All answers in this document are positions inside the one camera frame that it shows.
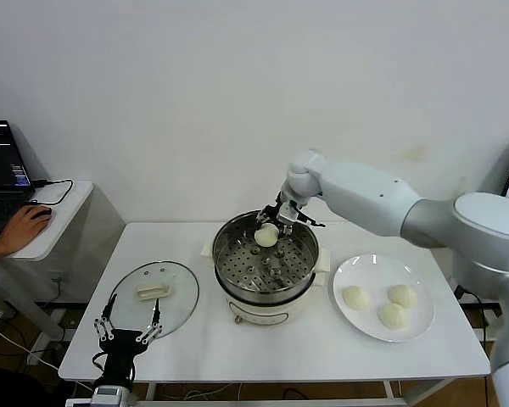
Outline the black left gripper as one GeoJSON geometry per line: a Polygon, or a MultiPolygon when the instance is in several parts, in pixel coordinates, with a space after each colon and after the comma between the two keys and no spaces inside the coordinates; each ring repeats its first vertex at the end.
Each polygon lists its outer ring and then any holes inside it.
{"type": "Polygon", "coordinates": [[[151,324],[145,332],[114,329],[110,316],[117,295],[113,294],[93,326],[106,356],[100,382],[133,382],[136,375],[134,359],[148,349],[161,332],[159,299],[155,300],[151,324]]]}

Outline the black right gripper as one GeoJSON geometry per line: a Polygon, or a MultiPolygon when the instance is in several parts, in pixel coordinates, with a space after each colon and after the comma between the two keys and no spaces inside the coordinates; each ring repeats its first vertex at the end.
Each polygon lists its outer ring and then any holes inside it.
{"type": "MultiPolygon", "coordinates": [[[[276,203],[275,205],[266,205],[256,215],[256,224],[262,225],[265,223],[275,223],[277,221],[277,215],[279,213],[280,206],[281,204],[279,203],[276,203]]],[[[312,227],[326,226],[325,224],[317,222],[316,220],[312,219],[311,217],[301,212],[298,213],[298,221],[312,227]]],[[[284,236],[291,236],[294,230],[294,223],[279,221],[278,228],[280,230],[280,233],[283,234],[284,236]]]]}

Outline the person's bare hand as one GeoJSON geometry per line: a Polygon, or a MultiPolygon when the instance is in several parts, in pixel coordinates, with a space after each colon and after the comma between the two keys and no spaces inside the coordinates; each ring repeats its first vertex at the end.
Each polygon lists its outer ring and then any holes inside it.
{"type": "Polygon", "coordinates": [[[13,254],[33,241],[48,225],[52,210],[40,205],[23,206],[3,228],[0,249],[5,255],[13,254]]]}

